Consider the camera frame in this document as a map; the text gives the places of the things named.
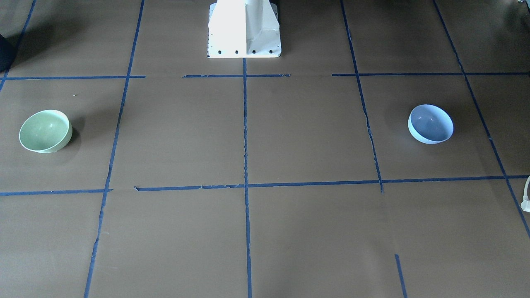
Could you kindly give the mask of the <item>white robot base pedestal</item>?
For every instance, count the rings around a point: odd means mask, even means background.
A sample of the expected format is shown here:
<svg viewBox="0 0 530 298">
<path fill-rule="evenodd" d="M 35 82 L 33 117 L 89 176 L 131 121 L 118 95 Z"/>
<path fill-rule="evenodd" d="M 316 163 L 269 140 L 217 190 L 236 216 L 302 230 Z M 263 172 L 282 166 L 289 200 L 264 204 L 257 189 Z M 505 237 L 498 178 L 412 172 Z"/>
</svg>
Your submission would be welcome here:
<svg viewBox="0 0 530 298">
<path fill-rule="evenodd" d="M 218 0 L 210 5 L 208 58 L 277 58 L 281 54 L 277 4 L 269 0 Z"/>
</svg>

